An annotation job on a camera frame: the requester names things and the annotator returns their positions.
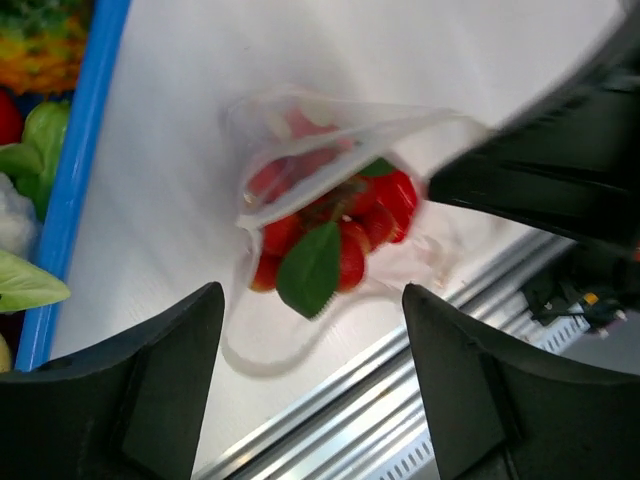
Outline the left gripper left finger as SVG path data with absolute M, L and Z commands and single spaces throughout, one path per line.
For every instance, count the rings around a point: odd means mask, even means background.
M 93 346 L 1 376 L 4 479 L 188 479 L 224 316 L 208 283 Z

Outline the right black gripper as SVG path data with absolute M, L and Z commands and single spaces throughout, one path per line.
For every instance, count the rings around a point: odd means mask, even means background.
M 440 167 L 427 195 L 638 259 L 638 72 L 505 127 Z

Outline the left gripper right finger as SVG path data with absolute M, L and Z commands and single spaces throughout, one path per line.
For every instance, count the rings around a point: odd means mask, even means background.
M 517 340 L 451 306 L 422 286 L 402 295 L 414 359 L 438 472 L 443 479 L 635 479 L 639 475 L 639 379 L 632 374 L 575 362 Z M 495 334 L 497 359 L 514 407 L 519 437 L 491 449 L 469 467 L 454 459 L 480 440 L 461 421 L 436 431 L 451 409 L 478 405 L 480 375 L 455 357 L 475 347 L 468 334 Z

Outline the red lychee bunch toy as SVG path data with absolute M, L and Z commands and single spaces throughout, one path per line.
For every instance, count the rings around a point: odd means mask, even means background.
M 371 253 L 406 239 L 419 195 L 410 176 L 383 157 L 301 209 L 259 228 L 249 289 L 278 295 L 306 319 L 365 279 Z

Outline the clear dotted zip bag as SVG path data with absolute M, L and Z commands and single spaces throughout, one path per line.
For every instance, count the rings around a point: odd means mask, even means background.
M 431 175 L 487 134 L 449 108 L 248 96 L 226 126 L 242 170 L 242 251 L 221 351 L 249 377 L 302 364 L 339 320 L 396 308 L 409 283 L 442 290 L 503 224 L 428 197 Z

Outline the pink peach toy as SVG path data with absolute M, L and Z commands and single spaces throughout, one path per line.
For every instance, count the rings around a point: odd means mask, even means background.
M 291 138 L 298 140 L 311 136 L 319 136 L 337 132 L 339 126 L 334 122 L 326 125 L 318 125 L 307 118 L 299 108 L 292 108 L 284 114 L 284 119 L 291 130 Z M 321 149 L 343 152 L 353 148 L 353 141 L 348 138 L 339 138 L 321 146 Z

